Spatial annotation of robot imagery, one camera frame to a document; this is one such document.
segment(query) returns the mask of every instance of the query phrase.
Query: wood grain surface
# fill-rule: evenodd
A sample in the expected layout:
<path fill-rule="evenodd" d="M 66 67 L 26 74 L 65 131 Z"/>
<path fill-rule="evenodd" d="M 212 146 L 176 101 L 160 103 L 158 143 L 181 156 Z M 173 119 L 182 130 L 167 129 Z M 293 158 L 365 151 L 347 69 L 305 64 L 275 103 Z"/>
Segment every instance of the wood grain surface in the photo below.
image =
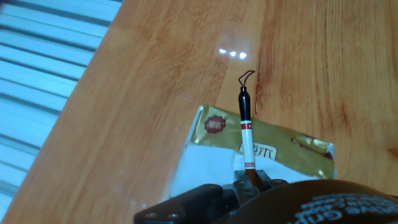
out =
<path fill-rule="evenodd" d="M 132 223 L 166 198 L 198 107 L 238 112 L 249 69 L 255 118 L 335 143 L 339 179 L 398 195 L 397 12 L 125 0 L 3 223 Z"/>

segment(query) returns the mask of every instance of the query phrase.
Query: black device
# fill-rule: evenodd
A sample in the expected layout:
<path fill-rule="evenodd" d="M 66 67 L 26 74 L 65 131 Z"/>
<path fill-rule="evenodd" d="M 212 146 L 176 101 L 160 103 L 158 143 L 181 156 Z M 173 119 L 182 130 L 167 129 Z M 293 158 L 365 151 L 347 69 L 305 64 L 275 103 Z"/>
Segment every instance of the black device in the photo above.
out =
<path fill-rule="evenodd" d="M 398 197 L 342 180 L 289 184 L 256 171 L 257 187 L 243 170 L 233 184 L 205 184 L 134 216 L 135 224 L 398 224 Z"/>

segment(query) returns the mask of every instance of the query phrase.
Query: red logo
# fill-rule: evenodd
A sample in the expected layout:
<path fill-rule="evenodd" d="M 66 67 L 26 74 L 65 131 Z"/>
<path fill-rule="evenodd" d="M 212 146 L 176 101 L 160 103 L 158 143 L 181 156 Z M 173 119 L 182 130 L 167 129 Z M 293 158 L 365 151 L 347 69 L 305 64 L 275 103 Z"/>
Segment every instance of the red logo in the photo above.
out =
<path fill-rule="evenodd" d="M 225 128 L 225 119 L 222 116 L 214 115 L 210 118 L 207 118 L 205 121 L 205 130 L 208 133 L 216 134 L 222 132 Z"/>
<path fill-rule="evenodd" d="M 248 123 L 248 124 L 241 124 L 241 128 L 242 128 L 242 130 L 251 129 L 251 124 L 250 124 L 250 123 Z"/>
<path fill-rule="evenodd" d="M 254 165 L 253 162 L 245 162 L 245 163 L 244 163 L 244 166 L 245 166 L 245 167 L 255 167 L 255 165 Z"/>

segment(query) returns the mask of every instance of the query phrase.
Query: red band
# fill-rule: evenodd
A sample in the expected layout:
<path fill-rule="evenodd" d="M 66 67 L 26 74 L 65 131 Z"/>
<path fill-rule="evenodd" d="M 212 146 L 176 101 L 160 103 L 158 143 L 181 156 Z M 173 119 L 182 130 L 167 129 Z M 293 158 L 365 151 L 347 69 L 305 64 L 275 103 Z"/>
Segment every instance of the red band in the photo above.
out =
<path fill-rule="evenodd" d="M 245 162 L 244 166 L 245 167 L 254 167 L 254 163 L 253 162 Z"/>
<path fill-rule="evenodd" d="M 242 130 L 251 129 L 251 124 L 250 123 L 241 124 L 241 128 L 242 128 Z"/>

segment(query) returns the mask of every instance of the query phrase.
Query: screw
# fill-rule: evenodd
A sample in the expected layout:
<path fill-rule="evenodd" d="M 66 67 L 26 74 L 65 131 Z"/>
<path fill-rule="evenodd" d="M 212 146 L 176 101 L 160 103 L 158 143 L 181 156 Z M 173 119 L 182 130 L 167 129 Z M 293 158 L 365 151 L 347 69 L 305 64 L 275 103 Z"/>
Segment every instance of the screw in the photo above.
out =
<path fill-rule="evenodd" d="M 167 218 L 178 218 L 178 214 L 167 215 Z"/>
<path fill-rule="evenodd" d="M 148 213 L 148 214 L 145 215 L 145 217 L 154 218 L 154 217 L 156 217 L 156 213 Z"/>

